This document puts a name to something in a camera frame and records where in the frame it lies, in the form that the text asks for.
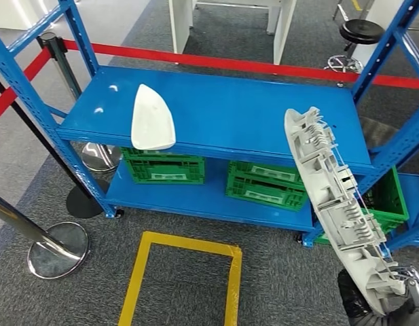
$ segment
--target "yellow stripe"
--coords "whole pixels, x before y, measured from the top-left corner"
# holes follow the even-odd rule
[[[126,297],[122,308],[119,326],[128,326],[132,322],[141,282],[143,282],[144,269],[146,269],[146,263],[149,257],[149,250],[150,250],[150,240],[147,233],[143,232],[140,242],[137,259],[135,259],[135,264],[134,264],[132,275],[128,286],[128,292],[126,292]]]
[[[157,243],[158,245],[203,251],[205,253],[216,253],[230,257],[233,257],[234,252],[237,249],[237,247],[217,242],[183,238],[183,236],[172,236],[171,234],[148,233],[150,234],[152,243]]]
[[[241,284],[241,264],[242,253],[236,251],[232,259],[229,283],[227,284],[227,298],[226,300],[225,326],[236,326],[238,323],[238,306],[239,305],[239,285]]]
[[[361,12],[361,8],[360,8],[360,6],[358,5],[358,2],[357,2],[357,0],[352,0],[352,4],[354,5],[354,7],[355,8],[355,10]]]
[[[141,236],[119,326],[131,326],[152,243],[232,257],[227,285],[224,325],[236,326],[238,324],[239,285],[241,284],[241,265],[242,262],[242,252],[240,248],[217,242],[145,231]]]

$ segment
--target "black stool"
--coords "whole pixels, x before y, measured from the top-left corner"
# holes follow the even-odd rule
[[[337,72],[350,71],[353,73],[361,73],[363,65],[355,58],[352,58],[355,46],[354,44],[376,44],[378,43],[384,29],[381,26],[364,19],[352,19],[347,20],[342,24],[339,31],[340,35],[349,43],[345,47],[344,51],[347,51],[346,55],[339,54],[331,56],[327,61],[327,66],[324,69],[331,69]]]

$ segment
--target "red barrier belt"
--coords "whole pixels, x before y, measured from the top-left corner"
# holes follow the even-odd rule
[[[69,50],[78,50],[75,41],[64,40]],[[112,56],[126,56],[146,60],[178,62],[183,65],[209,67],[217,69],[228,69],[236,71],[248,71],[252,73],[267,73],[272,75],[284,75],[292,77],[335,80],[337,82],[355,82],[358,74],[337,73],[331,70],[323,70],[309,67],[297,67],[288,65],[272,65],[270,63],[235,60],[224,58],[214,58],[211,56],[195,56],[191,54],[176,54],[171,52],[146,50],[140,48],[128,48],[124,46],[109,46],[106,44],[92,43],[94,52],[109,54]],[[374,85],[393,86],[401,88],[413,88],[419,90],[419,79],[407,77],[396,77],[378,75],[374,80]]]
[[[42,70],[50,58],[51,54],[49,51],[47,48],[43,48],[42,52],[39,53],[34,60],[29,64],[23,73],[28,80],[31,81]],[[0,96],[0,117],[17,97],[16,93],[10,87],[2,93]]]

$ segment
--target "robotic hand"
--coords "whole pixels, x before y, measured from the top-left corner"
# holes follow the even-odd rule
[[[394,269],[407,288],[404,304],[386,316],[377,316],[346,272],[339,273],[337,282],[343,308],[352,326],[419,326],[419,273],[413,267]]]

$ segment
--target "green plastic crate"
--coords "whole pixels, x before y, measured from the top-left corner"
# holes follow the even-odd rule
[[[292,211],[299,211],[307,200],[305,190],[265,183],[238,172],[229,174],[226,195]]]
[[[169,160],[171,158],[198,158],[198,156],[189,156],[174,154],[166,151],[142,151],[136,148],[120,147],[125,160]]]
[[[369,213],[373,213],[385,234],[409,218],[395,166],[362,197]],[[365,214],[366,210],[362,209],[362,212]],[[315,242],[330,244],[325,234],[319,236]]]
[[[251,162],[230,161],[229,173],[244,173],[251,179],[306,190],[297,168]]]
[[[205,183],[205,158],[170,158],[164,160],[125,160],[137,183]]]

